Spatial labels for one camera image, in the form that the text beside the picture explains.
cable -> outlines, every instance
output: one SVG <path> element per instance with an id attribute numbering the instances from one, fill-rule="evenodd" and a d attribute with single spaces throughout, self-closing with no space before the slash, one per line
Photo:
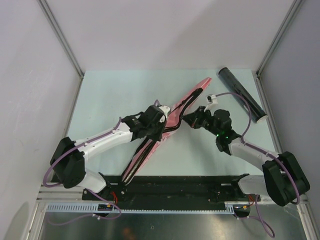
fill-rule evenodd
<path id="1" fill-rule="evenodd" d="M 148 154 L 151 152 L 151 150 L 153 149 L 153 147 L 155 146 L 155 144 L 157 143 L 157 141 L 151 141 L 143 150 L 143 152 L 140 154 L 140 156 L 137 158 L 137 160 L 135 161 L 134 166 L 131 168 L 131 170 L 125 175 L 125 177 L 122 178 L 122 181 L 125 181 L 125 185 L 128 185 L 129 183 L 131 183 L 131 181 L 134 179 L 135 174 L 137 173 L 137 171 L 139 170 L 139 167 L 144 163 L 146 157 L 148 156 Z"/>
<path id="2" fill-rule="evenodd" d="M 255 203 L 255 208 L 256 208 L 256 212 L 258 214 L 258 216 L 245 216 L 245 217 L 238 217 L 236 214 L 234 214 L 234 216 L 236 217 L 236 219 L 241 219 L 241 220 L 246 220 L 246 219 L 254 219 L 257 220 L 261 223 L 261 225 L 263 226 L 265 232 L 270 236 L 270 238 L 274 239 L 276 237 L 275 231 L 272 229 L 272 227 L 262 218 L 261 214 L 260 214 L 260 210 L 258 208 L 258 198 L 259 195 L 256 195 L 255 200 L 252 204 Z"/>
<path id="3" fill-rule="evenodd" d="M 87 213 L 87 214 L 83 214 L 81 216 L 78 216 L 78 217 L 75 217 L 74 219 L 71 219 L 70 221 L 66 221 L 66 222 L 61 222 L 61 223 L 55 223 L 55 222 L 52 222 L 48 216 L 46 216 L 46 221 L 50 224 L 50 225 L 53 225 L 53 226 L 64 226 L 64 225 L 68 225 L 68 224 L 71 224 L 79 219 L 83 219 L 83 218 L 86 218 L 86 217 L 90 217 L 90 216 L 93 216 L 92 213 Z"/>
<path id="4" fill-rule="evenodd" d="M 139 115 L 141 115 L 141 114 L 143 114 L 144 112 L 143 111 L 141 111 L 141 112 L 139 112 L 139 113 L 137 113 L 137 114 L 134 114 L 134 115 L 132 115 L 133 117 L 136 117 L 136 116 L 139 116 Z"/>
<path id="5" fill-rule="evenodd" d="M 260 210 L 258 208 L 258 198 L 259 198 L 259 195 L 256 195 L 255 196 L 255 209 L 256 209 L 256 213 L 258 214 L 258 217 L 254 216 L 254 217 L 251 217 L 253 219 L 256 219 L 256 220 L 259 220 L 265 230 L 265 232 L 271 237 L 271 238 L 275 238 L 276 237 L 276 234 L 274 232 L 274 230 L 271 228 L 271 226 L 265 222 L 265 220 L 262 218 L 261 214 L 260 214 Z"/>
<path id="6" fill-rule="evenodd" d="M 53 187 L 59 186 L 59 185 L 61 184 L 61 182 L 55 183 L 55 184 L 47 184 L 48 176 L 49 176 L 49 174 L 51 173 L 51 171 L 54 169 L 54 167 L 55 167 L 62 159 L 64 159 L 67 155 L 69 155 L 69 154 L 72 153 L 73 151 L 75 151 L 75 150 L 83 147 L 85 144 L 90 144 L 90 143 L 92 143 L 92 142 L 94 142 L 94 141 L 97 141 L 97 140 L 99 140 L 99 139 L 101 139 L 101 138 L 104 138 L 104 137 L 112 134 L 112 132 L 119 127 L 120 123 L 121 123 L 121 117 L 119 117 L 118 123 L 115 125 L 115 127 L 114 127 L 112 130 L 110 130 L 110 131 L 108 131 L 108 132 L 106 132 L 106 133 L 104 133 L 104 134 L 101 134 L 101 135 L 99 135 L 99 136 L 96 136 L 96 137 L 94 137 L 94 138 L 92 138 L 92 139 L 89 139 L 89 140 L 86 141 L 86 142 L 80 143 L 80 144 L 77 145 L 77 146 L 74 146 L 73 148 L 69 149 L 69 150 L 66 151 L 64 154 L 62 154 L 60 157 L 58 157 L 57 160 L 54 161 L 54 163 L 49 167 L 49 169 L 48 169 L 48 170 L 46 171 L 46 173 L 44 174 L 44 177 L 43 177 L 43 180 L 42 180 L 43 186 L 45 186 L 46 188 L 53 188 Z"/>
<path id="7" fill-rule="evenodd" d="M 75 151 L 75 150 L 83 147 L 85 144 L 90 144 L 90 143 L 92 143 L 92 142 L 94 142 L 94 141 L 97 141 L 97 140 L 99 140 L 99 139 L 101 139 L 101 138 L 104 138 L 104 137 L 112 134 L 112 132 L 119 127 L 120 123 L 121 123 L 121 117 L 119 117 L 118 123 L 115 125 L 115 127 L 114 127 L 112 130 L 110 130 L 110 131 L 108 131 L 108 132 L 106 132 L 106 133 L 103 133 L 103 134 L 101 134 L 101 135 L 99 135 L 99 136 L 96 136 L 96 137 L 94 137 L 94 138 L 92 138 L 92 139 L 89 139 L 88 141 L 83 142 L 83 143 L 81 143 L 81 144 L 79 144 L 79 145 L 77 145 L 77 146 L 74 146 L 73 148 L 71 148 L 70 150 L 66 151 L 64 154 L 62 154 L 60 157 L 58 157 L 57 160 L 54 161 L 54 163 L 49 167 L 49 169 L 48 169 L 48 170 L 46 171 L 46 173 L 44 174 L 43 181 L 42 181 L 43 185 L 44 185 L 45 187 L 47 187 L 47 188 L 53 188 L 53 187 L 56 187 L 56 186 L 60 185 L 61 182 L 55 183 L 55 184 L 47 184 L 48 176 L 49 176 L 50 172 L 54 169 L 54 167 L 55 167 L 62 159 L 64 159 L 64 157 L 66 157 L 67 155 L 69 155 L 69 154 L 72 153 L 73 151 Z M 91 191 L 90 189 L 88 189 L 88 191 L 89 191 L 92 195 L 94 195 L 96 198 L 100 199 L 101 201 L 106 202 L 106 203 L 112 205 L 113 207 L 115 207 L 115 208 L 119 211 L 119 214 L 116 215 L 116 216 L 114 216 L 114 217 L 103 217 L 103 216 L 99 216 L 99 215 L 97 216 L 96 214 L 88 213 L 88 214 L 84 214 L 84 215 L 78 216 L 78 217 L 76 217 L 76 218 L 74 218 L 74 219 L 72 219 L 72 220 L 70 220 L 70 221 L 62 222 L 62 223 L 54 223 L 54 222 L 51 222 L 51 221 L 49 220 L 49 218 L 47 218 L 48 223 L 51 224 L 51 225 L 54 225 L 54 226 L 63 226 L 63 225 L 71 224 L 71 223 L 73 223 L 73 222 L 75 222 L 75 221 L 77 221 L 77 220 L 79 220 L 79 219 L 82 219 L 82 218 L 85 218 L 85 217 L 89 217 L 89 216 L 97 217 L 98 220 L 100 220 L 100 219 L 113 220 L 113 219 L 117 219 L 118 217 L 121 216 L 121 214 L 122 214 L 121 209 L 120 209 L 115 203 L 112 203 L 112 202 L 110 202 L 110 201 L 107 201 L 106 199 L 102 198 L 101 196 L 99 196 L 99 195 L 96 194 L 95 192 Z M 117 196 L 116 196 L 115 194 L 114 194 L 114 197 L 116 198 L 116 203 L 117 203 L 117 202 L 118 202 L 118 198 L 117 198 Z"/>
<path id="8" fill-rule="evenodd" d="M 250 201 L 249 207 L 251 207 L 253 204 L 255 204 L 255 200 L 251 195 L 248 195 L 248 196 L 249 196 L 249 201 Z"/>
<path id="9" fill-rule="evenodd" d="M 254 146 L 254 145 L 246 142 L 245 139 L 244 139 L 246 133 L 248 132 L 248 130 L 249 130 L 250 126 L 251 126 L 251 110 L 250 110 L 250 106 L 249 106 L 248 102 L 245 100 L 244 97 L 242 97 L 241 95 L 239 95 L 239 94 L 237 94 L 237 93 L 234 93 L 234 92 L 224 92 L 224 93 L 220 93 L 220 94 L 217 94 L 216 97 L 220 97 L 220 96 L 224 96 L 224 95 L 234 95 L 234 96 L 237 96 L 238 98 L 240 98 L 240 99 L 245 103 L 246 108 L 247 108 L 247 110 L 248 110 L 249 122 L 248 122 L 248 125 L 247 125 L 246 129 L 244 130 L 244 132 L 243 132 L 242 135 L 241 135 L 241 142 L 242 142 L 244 145 L 246 145 L 246 146 L 248 146 L 248 147 L 250 147 L 250 148 L 252 148 L 252 149 L 254 149 L 254 150 L 256 150 L 256 151 L 258 151 L 258 152 L 260 152 L 260 153 L 262 153 L 262 154 L 265 154 L 266 156 L 268 156 L 268 157 L 270 157 L 270 158 L 272 158 L 272 159 L 274 159 L 274 160 L 280 165 L 280 167 L 283 169 L 283 171 L 284 171 L 285 174 L 287 175 L 290 183 L 292 184 L 293 189 L 294 189 L 294 192 L 295 192 L 295 195 L 296 195 L 296 202 L 292 202 L 292 203 L 295 204 L 295 205 L 298 205 L 298 204 L 300 203 L 300 194 L 299 194 L 299 191 L 298 191 L 298 188 L 297 188 L 297 185 L 296 185 L 294 179 L 292 178 L 291 174 L 289 173 L 289 171 L 288 171 L 288 169 L 285 167 L 285 165 L 284 165 L 276 156 L 272 155 L 271 153 L 265 151 L 264 149 L 262 149 L 262 148 L 260 148 L 260 147 Z M 256 208 L 256 212 L 257 212 L 257 214 L 258 214 L 258 217 L 256 217 L 256 216 L 248 216 L 248 219 L 255 219 L 255 220 L 257 220 L 257 221 L 260 221 L 261 224 L 262 224 L 262 226 L 263 226 L 263 228 L 264 228 L 264 230 L 265 230 L 265 232 L 266 232 L 271 238 L 274 239 L 275 236 L 276 236 L 274 230 L 271 228 L 271 226 L 270 226 L 268 223 L 266 223 L 266 222 L 264 221 L 264 219 L 263 219 L 262 216 L 261 216 L 260 210 L 259 210 L 259 208 L 258 208 L 258 197 L 259 197 L 259 195 L 257 195 L 257 196 L 255 197 L 255 208 Z"/>
<path id="10" fill-rule="evenodd" d="M 178 121 L 177 125 L 166 127 L 163 130 L 163 133 L 173 132 L 180 127 L 181 122 L 182 122 L 182 117 L 183 117 L 186 109 L 199 97 L 199 95 L 202 92 L 203 92 L 202 88 L 197 88 L 188 97 L 186 97 L 185 100 L 181 101 L 181 103 L 171 112 L 171 113 L 173 113 L 175 110 L 179 109 L 180 107 L 182 107 L 184 105 L 183 109 L 181 110 L 181 112 L 179 114 L 179 121 Z"/>
<path id="11" fill-rule="evenodd" d="M 117 198 L 117 195 L 115 194 L 114 191 L 111 192 L 111 194 L 113 195 L 113 201 L 114 201 L 114 204 L 117 204 L 118 203 L 118 198 Z"/>
<path id="12" fill-rule="evenodd" d="M 160 104 L 159 100 L 158 100 L 158 99 L 156 99 L 156 100 L 154 101 L 154 104 L 153 104 L 153 105 L 155 105 L 155 106 L 159 107 L 161 104 Z"/>
<path id="13" fill-rule="evenodd" d="M 237 96 L 238 98 L 240 98 L 246 105 L 246 108 L 248 110 L 248 113 L 249 113 L 249 123 L 246 127 L 246 129 L 244 130 L 244 132 L 242 133 L 241 135 L 241 142 L 244 144 L 244 145 L 247 145 L 248 147 L 274 159 L 277 164 L 280 165 L 280 167 L 282 168 L 282 170 L 285 172 L 285 174 L 287 175 L 290 183 L 292 184 L 293 186 L 293 189 L 294 189 L 294 192 L 295 192 L 295 195 L 296 195 L 296 202 L 292 202 L 293 204 L 295 205 L 298 205 L 300 203 L 300 194 L 299 194 L 299 191 L 298 191 L 298 188 L 297 188 L 297 185 L 294 181 L 294 179 L 292 178 L 291 174 L 289 173 L 288 169 L 285 167 L 285 165 L 274 155 L 272 155 L 271 153 L 265 151 L 264 149 L 260 148 L 260 147 L 257 147 L 257 146 L 254 146 L 248 142 L 245 141 L 244 139 L 244 136 L 245 134 L 248 132 L 249 128 L 250 128 L 250 125 L 251 125 L 251 110 L 250 110 L 250 106 L 248 104 L 248 102 L 245 100 L 244 97 L 242 97 L 241 95 L 237 94 L 237 93 L 234 93 L 234 92 L 224 92 L 224 93 L 220 93 L 220 94 L 217 94 L 216 97 L 220 97 L 220 96 L 223 96 L 223 95 L 234 95 L 234 96 Z"/>

table surface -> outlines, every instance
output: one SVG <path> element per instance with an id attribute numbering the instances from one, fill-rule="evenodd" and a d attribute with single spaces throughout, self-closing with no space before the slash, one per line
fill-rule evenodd
<path id="1" fill-rule="evenodd" d="M 259 205 L 275 239 L 306 240 L 297 207 Z M 64 223 L 83 213 L 47 212 L 54 223 Z M 251 216 L 257 216 L 255 207 Z M 115 220 L 85 217 L 65 226 L 43 222 L 40 240 L 270 240 L 260 222 L 236 220 L 229 214 L 123 214 Z"/>
<path id="2" fill-rule="evenodd" d="M 232 69 L 253 98 L 260 102 L 252 71 Z M 215 69 L 87 71 L 70 123 L 68 136 L 82 139 L 114 126 L 119 117 L 144 111 L 156 99 L 171 106 L 198 82 L 211 77 L 210 86 L 191 110 L 206 105 L 205 96 L 228 92 Z M 233 129 L 241 134 L 248 124 L 248 115 L 231 95 L 218 98 L 212 109 L 230 111 Z M 274 145 L 267 122 L 252 123 L 246 139 L 273 151 Z M 121 175 L 142 140 L 116 146 L 88 163 L 88 168 L 105 175 Z M 153 154 L 138 175 L 219 176 L 261 175 L 246 161 L 220 152 L 215 136 L 204 129 L 191 129 L 184 122 L 180 129 Z"/>

light blue floor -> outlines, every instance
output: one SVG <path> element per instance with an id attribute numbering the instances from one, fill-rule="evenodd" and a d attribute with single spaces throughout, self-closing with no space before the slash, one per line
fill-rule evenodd
<path id="1" fill-rule="evenodd" d="M 252 71 L 231 70 L 250 94 L 260 103 Z M 205 105 L 205 96 L 228 92 L 215 69 L 87 71 L 81 86 L 68 136 L 72 140 L 95 135 L 113 127 L 119 117 L 145 111 L 158 99 L 171 106 L 206 77 L 212 82 L 192 107 Z M 233 129 L 242 134 L 248 115 L 232 96 L 221 96 L 212 110 L 230 111 Z M 267 122 L 252 123 L 246 139 L 274 151 Z M 105 175 L 120 175 L 141 140 L 123 144 L 95 157 L 89 168 Z M 204 129 L 191 129 L 183 123 L 150 158 L 139 175 L 240 175 L 262 172 L 226 153 L 219 152 L 215 136 Z"/>

black bracket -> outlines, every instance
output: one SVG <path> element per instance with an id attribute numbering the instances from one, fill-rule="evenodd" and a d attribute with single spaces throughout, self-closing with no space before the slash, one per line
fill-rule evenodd
<path id="1" fill-rule="evenodd" d="M 121 122 L 129 126 L 132 132 L 132 139 L 141 139 L 148 137 L 154 141 L 160 141 L 165 129 L 166 121 L 160 122 L 165 113 L 157 106 L 151 105 L 145 112 L 141 112 L 140 116 L 129 115 L 124 117 Z"/>
<path id="2" fill-rule="evenodd" d="M 238 186 L 246 176 L 136 176 L 130 184 L 116 184 L 121 176 L 104 176 L 108 186 L 98 195 L 127 210 L 202 211 L 225 210 L 225 202 L 248 201 Z M 84 201 L 98 200 L 89 191 Z"/>
<path id="3" fill-rule="evenodd" d="M 302 171 L 296 157 L 286 151 L 279 154 L 278 159 L 288 169 L 292 176 L 299 194 L 304 194 L 310 189 L 310 184 Z M 271 199 L 279 206 L 285 206 L 297 196 L 293 185 L 286 174 L 281 172 L 281 167 L 275 160 L 266 161 L 262 165 L 266 190 Z"/>
<path id="4" fill-rule="evenodd" d="M 75 147 L 75 143 L 69 137 L 63 138 L 50 161 L 52 165 L 62 154 Z M 66 189 L 77 186 L 85 177 L 85 158 L 83 152 L 78 149 L 65 156 L 54 168 L 59 182 L 63 184 Z"/>
<path id="5" fill-rule="evenodd" d="M 216 136 L 215 143 L 220 152 L 231 155 L 229 144 L 241 137 L 231 126 L 232 120 L 227 110 L 218 109 L 211 115 L 205 106 L 199 106 L 192 113 L 183 116 L 183 120 L 193 129 L 204 128 Z"/>

aluminum frame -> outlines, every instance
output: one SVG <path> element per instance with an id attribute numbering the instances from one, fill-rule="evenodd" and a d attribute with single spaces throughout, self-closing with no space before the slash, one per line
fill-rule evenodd
<path id="1" fill-rule="evenodd" d="M 276 151 L 282 152 L 282 146 L 279 140 L 279 136 L 277 133 L 276 125 L 274 122 L 273 114 L 270 109 L 270 106 L 268 104 L 268 100 L 264 91 L 264 88 L 261 84 L 261 80 L 259 79 L 262 71 L 264 70 L 266 64 L 270 60 L 271 56 L 273 55 L 274 51 L 276 50 L 279 42 L 281 41 L 284 33 L 287 31 L 287 29 L 290 26 L 290 23 L 293 21 L 294 17 L 297 15 L 299 9 L 301 8 L 302 4 L 305 0 L 295 0 L 290 10 L 288 11 L 287 15 L 285 16 L 275 38 L 273 39 L 266 55 L 264 56 L 261 64 L 259 65 L 259 68 L 257 69 L 256 73 L 254 73 L 254 79 L 257 87 L 257 91 L 259 94 L 259 97 L 262 102 L 262 107 L 265 109 L 266 113 L 269 115 L 269 118 L 267 119 L 267 124 L 271 133 L 271 138 L 274 144 L 274 147 Z M 84 77 L 84 72 L 81 70 L 80 65 L 71 50 L 71 47 L 69 43 L 67 42 L 60 26 L 58 25 L 48 3 L 46 0 L 37 0 L 39 3 L 44 15 L 46 16 L 48 22 L 50 23 L 52 30 L 54 31 L 56 37 L 58 38 L 59 42 L 61 43 L 67 57 L 70 59 L 74 69 L 76 70 L 78 76 L 82 80 Z M 68 128 L 70 126 L 70 122 L 72 119 L 73 111 L 78 99 L 78 95 L 81 89 L 81 83 L 78 87 L 78 91 L 76 94 L 76 97 L 74 99 L 73 108 L 71 110 L 69 121 L 66 127 L 66 131 L 68 131 Z M 32 217 L 28 223 L 27 230 L 24 234 L 23 239 L 24 240 L 37 240 L 41 234 L 42 224 L 45 220 L 45 213 L 46 209 L 49 203 L 87 203 L 86 201 L 82 200 L 82 192 L 83 188 L 81 187 L 74 187 L 71 189 L 65 189 L 63 186 L 58 186 L 54 188 L 45 188 L 41 187 L 38 198 L 35 202 L 34 209 L 32 212 Z M 308 240 L 316 240 L 320 239 L 320 235 L 318 232 L 318 228 L 314 219 L 314 216 L 311 212 L 310 204 L 308 202 L 308 199 L 305 195 L 302 196 L 301 203 L 297 206 L 298 212 L 300 215 L 300 219 L 304 228 L 305 235 Z M 263 204 L 274 204 L 274 202 L 270 198 L 263 198 L 262 199 Z M 226 204 L 235 204 L 236 202 L 226 202 Z"/>

